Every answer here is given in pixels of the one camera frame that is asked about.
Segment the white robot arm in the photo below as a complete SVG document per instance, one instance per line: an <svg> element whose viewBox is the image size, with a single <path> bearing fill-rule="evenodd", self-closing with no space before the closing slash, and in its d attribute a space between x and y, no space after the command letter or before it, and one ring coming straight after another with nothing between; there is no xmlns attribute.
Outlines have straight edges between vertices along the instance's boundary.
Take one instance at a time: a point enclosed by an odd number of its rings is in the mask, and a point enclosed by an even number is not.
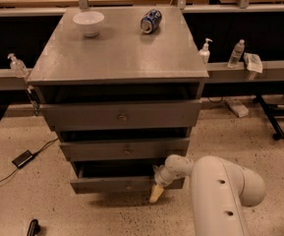
<svg viewBox="0 0 284 236"><path fill-rule="evenodd" d="M244 209L265 197L260 175L217 156L193 161L172 154L154 168L149 201L156 203L165 187L183 177L190 178L195 236L252 236Z"/></svg>

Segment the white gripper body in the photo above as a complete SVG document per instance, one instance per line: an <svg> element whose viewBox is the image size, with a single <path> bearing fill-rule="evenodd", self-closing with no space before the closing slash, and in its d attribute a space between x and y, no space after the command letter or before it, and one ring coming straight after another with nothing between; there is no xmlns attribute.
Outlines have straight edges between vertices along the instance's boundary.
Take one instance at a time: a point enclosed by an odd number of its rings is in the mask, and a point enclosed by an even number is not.
<svg viewBox="0 0 284 236"><path fill-rule="evenodd" d="M159 166L159 171L154 173L154 181L157 185L167 187L176 179L176 171L171 167Z"/></svg>

